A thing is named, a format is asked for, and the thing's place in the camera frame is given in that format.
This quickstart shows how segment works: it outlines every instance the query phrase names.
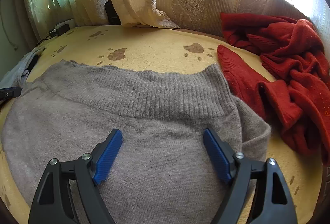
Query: ribbed knit collar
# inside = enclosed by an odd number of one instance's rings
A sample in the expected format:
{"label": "ribbed knit collar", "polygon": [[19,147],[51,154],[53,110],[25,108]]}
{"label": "ribbed knit collar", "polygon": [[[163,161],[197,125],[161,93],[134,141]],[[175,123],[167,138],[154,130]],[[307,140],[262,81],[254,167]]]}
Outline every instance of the ribbed knit collar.
{"label": "ribbed knit collar", "polygon": [[[217,64],[184,75],[87,66],[62,60],[49,67],[38,80],[58,96],[122,116],[209,118],[227,115],[235,109]],[[59,87],[55,83],[58,80],[65,87]]]}

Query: red sweater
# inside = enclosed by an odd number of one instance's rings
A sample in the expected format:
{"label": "red sweater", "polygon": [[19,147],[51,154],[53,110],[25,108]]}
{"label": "red sweater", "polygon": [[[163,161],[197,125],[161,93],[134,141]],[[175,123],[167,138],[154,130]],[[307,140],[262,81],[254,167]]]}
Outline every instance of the red sweater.
{"label": "red sweater", "polygon": [[270,83],[219,45],[219,62],[231,91],[264,119],[275,111],[283,126],[282,139],[304,155],[321,146],[322,161],[329,165],[329,63],[313,25],[282,16],[220,16],[228,43],[260,55],[262,65],[278,79]]}

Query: gray sweater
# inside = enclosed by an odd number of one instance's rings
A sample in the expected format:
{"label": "gray sweater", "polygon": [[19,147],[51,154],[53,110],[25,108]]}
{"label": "gray sweater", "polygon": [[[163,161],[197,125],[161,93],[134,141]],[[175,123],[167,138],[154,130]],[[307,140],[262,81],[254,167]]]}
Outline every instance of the gray sweater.
{"label": "gray sweater", "polygon": [[[234,97],[216,64],[191,75],[94,67],[62,60],[27,84],[2,143],[29,205],[47,162],[74,160],[113,128],[123,145],[101,183],[117,224],[209,224],[227,187],[203,145],[212,127],[235,151],[264,160],[270,127]],[[86,217],[75,184],[76,210]]]}

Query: paw print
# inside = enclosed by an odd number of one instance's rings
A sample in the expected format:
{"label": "paw print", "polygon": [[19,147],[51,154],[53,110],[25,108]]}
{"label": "paw print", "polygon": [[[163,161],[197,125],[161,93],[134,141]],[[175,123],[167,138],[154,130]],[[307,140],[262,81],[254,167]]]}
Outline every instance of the paw print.
{"label": "paw print", "polygon": [[64,49],[65,47],[67,47],[67,46],[68,46],[68,45],[65,45],[65,46],[60,47],[58,50],[55,50],[55,51],[54,51],[55,53],[53,53],[53,54],[51,55],[51,57],[55,57],[57,53],[62,52],[63,49]]}
{"label": "paw print", "polygon": [[[126,58],[126,56],[125,56],[125,51],[126,51],[126,49],[127,49],[127,48],[120,48],[120,49],[117,49],[117,50],[113,51],[112,48],[108,48],[108,51],[112,51],[112,52],[108,55],[108,60],[114,60],[114,61],[116,61],[116,60],[121,60],[121,59]],[[103,61],[97,63],[96,66],[99,66],[99,65],[101,65],[102,63],[103,63]]]}
{"label": "paw print", "polygon": [[90,35],[90,37],[96,39],[98,35],[105,35],[105,33],[102,33],[102,31],[97,31],[97,32],[93,33],[92,35]]}
{"label": "paw print", "polygon": [[70,32],[68,32],[65,36],[69,36],[69,35],[73,34],[74,32],[75,32],[75,30],[70,31]]}
{"label": "paw print", "polygon": [[[294,176],[292,176],[292,178],[290,179],[290,186],[293,184],[293,182],[294,182]],[[297,186],[297,187],[295,188],[294,192],[293,192],[293,190],[290,190],[291,195],[293,195],[293,194],[294,194],[294,195],[297,195],[299,189],[300,189],[300,187]]]}
{"label": "paw print", "polygon": [[7,194],[5,193],[6,188],[4,186],[2,186],[2,191],[1,191],[1,197],[4,197],[3,202],[5,203],[5,205],[7,206],[7,208],[9,209],[9,207],[11,206],[10,201],[8,199]]}
{"label": "paw print", "polygon": [[[204,53],[204,47],[202,47],[202,45],[200,45],[199,43],[197,42],[194,42],[192,43],[191,45],[189,46],[184,46],[184,49],[187,50],[188,52],[191,52],[191,53],[197,53],[197,54],[201,54],[201,53]],[[212,53],[212,51],[215,51],[215,49],[209,47],[208,50],[210,50],[210,53]],[[212,54],[206,54],[208,57],[214,57],[214,55]],[[199,61],[202,60],[202,57],[198,56],[197,59]]]}

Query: yellow blanket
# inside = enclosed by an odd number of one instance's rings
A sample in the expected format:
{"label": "yellow blanket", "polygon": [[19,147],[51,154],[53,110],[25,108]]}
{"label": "yellow blanket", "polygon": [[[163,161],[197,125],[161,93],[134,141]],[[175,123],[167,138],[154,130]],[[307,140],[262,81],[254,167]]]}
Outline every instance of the yellow blanket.
{"label": "yellow blanket", "polygon": [[[238,53],[254,70],[269,81],[273,76],[262,66],[258,56],[227,43],[195,32],[122,26],[90,26],[70,30],[44,42],[46,49],[28,77],[33,81],[49,66],[65,59],[88,65],[115,65],[132,70],[156,72],[199,72],[217,63],[217,46],[223,44]],[[0,130],[14,100],[0,111]],[[319,155],[302,157],[293,152],[273,129],[267,157],[279,163],[293,197],[299,224],[311,218],[319,195],[322,164]],[[29,206],[19,193],[0,145],[0,197],[20,224],[28,222]],[[251,207],[250,198],[239,223],[245,223]]]}

